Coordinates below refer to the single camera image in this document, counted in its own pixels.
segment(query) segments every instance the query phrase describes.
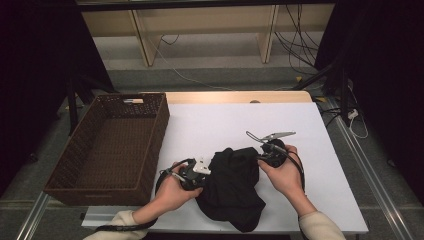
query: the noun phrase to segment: beige sleeve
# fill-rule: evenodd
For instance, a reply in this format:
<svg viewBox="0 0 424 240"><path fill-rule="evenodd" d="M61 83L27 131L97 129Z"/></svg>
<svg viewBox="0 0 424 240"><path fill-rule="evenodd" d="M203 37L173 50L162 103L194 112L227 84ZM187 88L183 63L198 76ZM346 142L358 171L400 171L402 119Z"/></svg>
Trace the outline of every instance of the beige sleeve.
<svg viewBox="0 0 424 240"><path fill-rule="evenodd" d="M132 217L133 211L121 211L118 212L110 225L130 226L137 225ZM99 231L86 238L84 240L139 240L146 236L147 229L133 232L105 232Z"/></svg>
<svg viewBox="0 0 424 240"><path fill-rule="evenodd" d="M309 240L345 239L339 227L322 212L313 212L302 216L299 225Z"/></svg>

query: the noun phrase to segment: gray floor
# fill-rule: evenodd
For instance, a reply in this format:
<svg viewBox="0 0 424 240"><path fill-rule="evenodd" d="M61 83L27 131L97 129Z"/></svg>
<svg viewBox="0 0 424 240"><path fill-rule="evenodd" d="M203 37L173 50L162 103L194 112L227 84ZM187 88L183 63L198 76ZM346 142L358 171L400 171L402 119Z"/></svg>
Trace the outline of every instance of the gray floor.
<svg viewBox="0 0 424 240"><path fill-rule="evenodd" d="M321 35L314 35L316 41L319 42ZM166 39L171 42L175 37L166 36ZM232 90L284 90L296 84L296 77L307 77L290 68L289 57L277 41L274 41L270 63L262 64L253 34L180 36L174 45L161 44L164 58L158 55L155 65L150 68L143 65L135 38L98 38L95 41L116 89L121 92L215 91L222 87ZM293 57L290 60L296 69L314 72L310 68L298 68L305 65L299 64ZM307 90L318 96L321 84L317 82ZM328 103L319 104L323 109L330 108ZM39 161L23 166L0 199L0 239L16 238L68 140L66 106L65 101L58 110L59 120L53 123L37 151ZM331 117L331 114L324 114L324 124ZM333 121L327 129L369 226L370 232L360 238L397 239L339 125ZM413 237L424 239L424 208L396 168L387 164L388 156L372 126L367 124L367 129L369 136L358 139L361 147ZM361 121L355 121L353 130L359 135L365 133ZM67 207L51 200L32 239L82 239L91 233L91 230L81 227L80 214L86 209Z"/></svg>

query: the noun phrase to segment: black cloth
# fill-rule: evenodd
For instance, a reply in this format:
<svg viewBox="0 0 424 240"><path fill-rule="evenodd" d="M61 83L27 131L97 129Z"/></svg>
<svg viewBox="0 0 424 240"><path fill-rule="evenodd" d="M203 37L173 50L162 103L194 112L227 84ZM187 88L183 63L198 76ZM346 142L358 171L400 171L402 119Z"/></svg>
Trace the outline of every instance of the black cloth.
<svg viewBox="0 0 424 240"><path fill-rule="evenodd" d="M265 202L258 196L258 152L254 148L216 152L196 198L202 212L215 221L228 221L241 232L253 231L259 223Z"/></svg>

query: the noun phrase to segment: basket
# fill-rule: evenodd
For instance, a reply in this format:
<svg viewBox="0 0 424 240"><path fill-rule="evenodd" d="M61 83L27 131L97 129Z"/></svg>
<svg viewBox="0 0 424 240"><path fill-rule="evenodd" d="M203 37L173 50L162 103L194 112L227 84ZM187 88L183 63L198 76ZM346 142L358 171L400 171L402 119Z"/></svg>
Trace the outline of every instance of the basket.
<svg viewBox="0 0 424 240"><path fill-rule="evenodd" d="M96 97L44 192L71 206L147 204L168 120L165 93Z"/></svg>

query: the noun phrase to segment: floor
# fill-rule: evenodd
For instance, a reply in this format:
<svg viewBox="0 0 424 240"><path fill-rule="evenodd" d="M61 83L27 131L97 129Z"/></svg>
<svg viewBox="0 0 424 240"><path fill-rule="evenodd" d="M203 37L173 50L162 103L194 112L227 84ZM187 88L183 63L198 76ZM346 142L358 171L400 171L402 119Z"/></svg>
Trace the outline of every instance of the floor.
<svg viewBox="0 0 424 240"><path fill-rule="evenodd" d="M284 33L292 39L292 33ZM311 33L319 43L322 33ZM165 36L172 43L177 36ZM316 72L292 55L289 56L274 38L270 62L263 64L259 57L254 34L182 35L176 42L161 43L154 66L145 67L137 40L125 38L96 38L95 43L114 86L121 92L137 91L214 91L214 90L285 90L297 83L297 78L307 78ZM293 48L305 59L301 48ZM312 96L320 97L322 82L308 86ZM360 239L424 239L424 208L409 189L403 177L390 164L389 156L380 145L372 126L364 125L361 115L354 121L352 132L334 114L324 112L337 107L336 98L322 98L318 102L327 130L346 174L358 206L369 227L369 233ZM7 192L0 199L0 239L17 239L22 224L27 219L51 170L68 140L69 117L66 101L58 110L59 119L46 133L37 151L39 160L26 164ZM86 107L80 109L83 115ZM357 156L353 145L364 155ZM361 161L370 163L377 176L375 188L369 175L364 172ZM395 213L403 226L394 226L387 213L381 193L389 197ZM32 239L82 239L91 230L81 227L81 214L86 207L68 207L56 200L47 203L41 221ZM153 235L149 239L160 239Z"/></svg>

